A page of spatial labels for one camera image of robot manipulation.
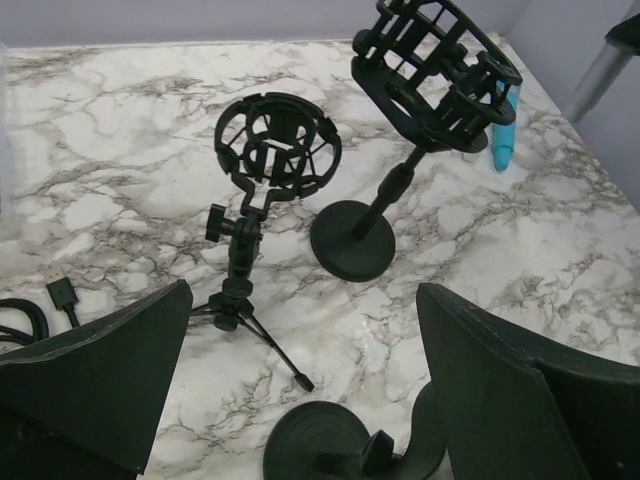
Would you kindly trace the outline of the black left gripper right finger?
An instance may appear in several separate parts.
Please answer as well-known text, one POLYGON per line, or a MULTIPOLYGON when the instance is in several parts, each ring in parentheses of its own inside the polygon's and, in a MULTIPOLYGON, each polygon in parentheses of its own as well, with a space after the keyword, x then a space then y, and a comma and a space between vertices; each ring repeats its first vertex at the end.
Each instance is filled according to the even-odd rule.
POLYGON ((457 479, 635 479, 639 370, 491 314, 435 283, 416 293, 457 479))

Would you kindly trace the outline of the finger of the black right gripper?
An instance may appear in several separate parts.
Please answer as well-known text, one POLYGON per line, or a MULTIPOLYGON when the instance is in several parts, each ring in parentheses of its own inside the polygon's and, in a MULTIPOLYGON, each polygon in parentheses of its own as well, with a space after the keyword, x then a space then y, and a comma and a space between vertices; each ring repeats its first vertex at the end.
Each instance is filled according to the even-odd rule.
POLYGON ((637 13, 612 27, 606 42, 631 56, 640 52, 640 14, 637 13))

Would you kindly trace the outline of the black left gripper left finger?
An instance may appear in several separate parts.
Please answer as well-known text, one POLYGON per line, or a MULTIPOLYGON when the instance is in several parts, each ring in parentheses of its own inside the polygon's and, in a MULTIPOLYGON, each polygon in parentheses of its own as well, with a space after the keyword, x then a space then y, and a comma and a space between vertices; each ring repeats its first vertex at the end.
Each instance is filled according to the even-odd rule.
POLYGON ((1 357, 4 476, 145 472, 193 295, 178 280, 1 357))

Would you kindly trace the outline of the silver microphone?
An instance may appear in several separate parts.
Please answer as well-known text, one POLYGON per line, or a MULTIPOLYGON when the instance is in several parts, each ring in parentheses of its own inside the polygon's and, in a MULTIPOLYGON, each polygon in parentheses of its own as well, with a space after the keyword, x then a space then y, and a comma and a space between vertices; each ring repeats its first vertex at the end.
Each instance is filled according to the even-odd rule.
POLYGON ((564 117, 579 123, 597 105, 633 55, 631 48, 606 43, 573 91, 563 110, 564 117))

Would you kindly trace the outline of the blue microphone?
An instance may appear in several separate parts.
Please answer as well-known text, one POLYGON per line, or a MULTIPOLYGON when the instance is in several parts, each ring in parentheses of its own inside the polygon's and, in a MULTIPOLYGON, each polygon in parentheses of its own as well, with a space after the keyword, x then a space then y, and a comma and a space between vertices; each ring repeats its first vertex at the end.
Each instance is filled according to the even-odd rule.
MULTIPOLYGON (((507 99, 514 111, 517 112, 520 95, 519 86, 509 87, 507 99)), ((516 120, 509 125, 494 124, 492 130, 491 152, 493 165, 497 172, 504 172, 510 165, 515 151, 516 120)))

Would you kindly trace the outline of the black tall round-base stand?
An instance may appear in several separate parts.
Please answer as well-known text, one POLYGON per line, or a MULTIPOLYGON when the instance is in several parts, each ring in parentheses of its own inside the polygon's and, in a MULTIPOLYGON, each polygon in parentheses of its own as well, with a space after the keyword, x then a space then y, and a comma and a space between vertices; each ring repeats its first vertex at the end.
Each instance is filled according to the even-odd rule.
POLYGON ((516 119, 508 95, 522 77, 501 49, 452 1, 379 1, 378 19, 352 40, 351 75, 413 149, 380 183, 371 204, 325 207, 310 230, 313 253, 348 282, 379 277, 396 243, 384 213, 428 154, 484 150, 492 124, 516 119))

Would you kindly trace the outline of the black short clip stand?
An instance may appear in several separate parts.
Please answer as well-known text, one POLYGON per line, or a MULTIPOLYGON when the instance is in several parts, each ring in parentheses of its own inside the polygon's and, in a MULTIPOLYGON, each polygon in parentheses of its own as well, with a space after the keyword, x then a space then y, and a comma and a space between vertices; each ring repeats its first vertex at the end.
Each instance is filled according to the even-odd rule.
POLYGON ((351 410, 313 401, 287 412, 271 431, 262 476, 280 479, 432 479, 446 453, 432 384, 416 397, 403 454, 385 431, 369 433, 351 410))

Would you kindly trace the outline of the black tripod shock-mount stand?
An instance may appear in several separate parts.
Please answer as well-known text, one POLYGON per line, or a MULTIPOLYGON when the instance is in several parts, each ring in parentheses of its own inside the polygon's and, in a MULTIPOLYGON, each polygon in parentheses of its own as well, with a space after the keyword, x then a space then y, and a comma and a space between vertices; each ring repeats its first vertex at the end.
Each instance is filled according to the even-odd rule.
POLYGON ((250 275, 272 203, 304 199, 325 187, 341 161, 340 135, 314 103, 289 93, 267 92, 236 100, 222 111, 213 147, 221 169, 244 196, 236 220, 226 218, 222 205, 209 210, 206 240, 218 242, 223 236, 230 240, 227 276, 220 291, 194 307, 191 315, 211 319, 224 332, 244 326, 280 356, 303 390, 311 392, 313 382, 255 317, 250 275))

